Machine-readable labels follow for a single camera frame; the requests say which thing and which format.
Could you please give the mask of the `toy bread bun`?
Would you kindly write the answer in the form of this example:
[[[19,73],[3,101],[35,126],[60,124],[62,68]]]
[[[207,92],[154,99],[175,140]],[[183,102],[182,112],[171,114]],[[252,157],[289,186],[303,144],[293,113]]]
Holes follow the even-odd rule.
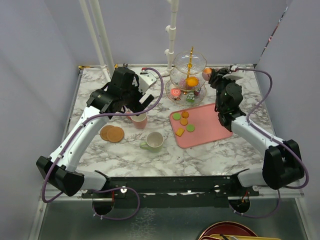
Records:
[[[205,80],[205,81],[209,81],[210,80],[210,78],[211,78],[211,75],[212,75],[212,68],[210,68],[210,67],[207,67],[207,68],[205,68],[204,70],[203,70],[203,72],[202,72],[202,77],[203,77],[203,79]]]

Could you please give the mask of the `toy orange egg tart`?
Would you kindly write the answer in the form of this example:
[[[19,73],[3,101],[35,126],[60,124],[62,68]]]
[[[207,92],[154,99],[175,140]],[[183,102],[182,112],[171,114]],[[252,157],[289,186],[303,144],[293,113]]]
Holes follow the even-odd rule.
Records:
[[[195,76],[190,76],[188,78],[186,78],[186,85],[188,87],[195,87],[199,84],[199,79]]]

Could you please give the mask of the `three-tier glass dessert stand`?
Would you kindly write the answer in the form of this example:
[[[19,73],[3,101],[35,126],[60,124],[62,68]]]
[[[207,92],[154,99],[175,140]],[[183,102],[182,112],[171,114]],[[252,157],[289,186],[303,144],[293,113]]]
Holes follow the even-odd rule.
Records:
[[[178,53],[165,85],[167,97],[183,107],[198,106],[207,94],[202,75],[206,66],[207,60],[193,46],[188,51]]]

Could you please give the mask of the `toy green cake slice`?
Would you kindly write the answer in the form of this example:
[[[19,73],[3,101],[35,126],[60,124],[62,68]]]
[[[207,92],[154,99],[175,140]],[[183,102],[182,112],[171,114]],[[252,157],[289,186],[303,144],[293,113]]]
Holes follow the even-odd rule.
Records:
[[[186,101],[189,102],[189,103],[194,103],[195,102],[195,94],[194,94],[194,92],[191,91],[186,95]]]

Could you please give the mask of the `pink serving tray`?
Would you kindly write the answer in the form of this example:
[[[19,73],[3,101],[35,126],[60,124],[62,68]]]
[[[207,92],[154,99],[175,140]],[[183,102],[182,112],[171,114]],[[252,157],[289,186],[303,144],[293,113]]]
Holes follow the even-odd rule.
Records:
[[[188,112],[188,124],[193,124],[195,130],[188,132],[186,125],[181,125],[180,120],[174,120],[174,113]],[[215,104],[206,104],[188,109],[174,111],[169,115],[169,120],[175,136],[176,143],[181,148],[191,148],[209,142],[230,138],[233,133],[221,126],[218,113],[215,111]],[[175,135],[178,128],[185,131],[181,137]]]

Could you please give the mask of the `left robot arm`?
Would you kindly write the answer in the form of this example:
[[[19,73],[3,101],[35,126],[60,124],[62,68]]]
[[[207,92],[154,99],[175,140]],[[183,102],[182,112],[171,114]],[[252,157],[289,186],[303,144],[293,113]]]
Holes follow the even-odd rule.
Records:
[[[118,67],[108,83],[91,93],[83,113],[64,141],[48,157],[40,156],[36,166],[44,178],[41,198],[44,203],[56,199],[46,198],[47,184],[57,188],[61,194],[72,197],[80,190],[94,191],[97,196],[106,197],[111,190],[108,177],[98,171],[77,171],[85,150],[96,134],[112,117],[125,116],[121,112],[128,108],[130,116],[141,115],[152,110],[154,97],[140,103],[146,91],[152,87],[161,74],[152,67],[143,67],[140,74],[133,70]]]

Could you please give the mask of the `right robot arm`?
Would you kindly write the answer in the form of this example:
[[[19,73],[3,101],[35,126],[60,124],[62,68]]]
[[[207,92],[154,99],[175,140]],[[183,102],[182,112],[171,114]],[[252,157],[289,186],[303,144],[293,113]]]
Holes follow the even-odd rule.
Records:
[[[294,189],[293,182],[304,179],[304,183],[298,186],[298,189],[302,189],[309,183],[310,176],[302,162],[298,143],[267,132],[250,119],[250,113],[244,113],[240,108],[242,87],[236,81],[242,79],[246,71],[247,68],[231,65],[203,72],[210,87],[216,91],[214,110],[220,124],[229,132],[244,138],[264,157],[262,168],[237,173],[237,179],[230,182],[229,189],[236,196],[253,186],[268,186],[273,190]]]

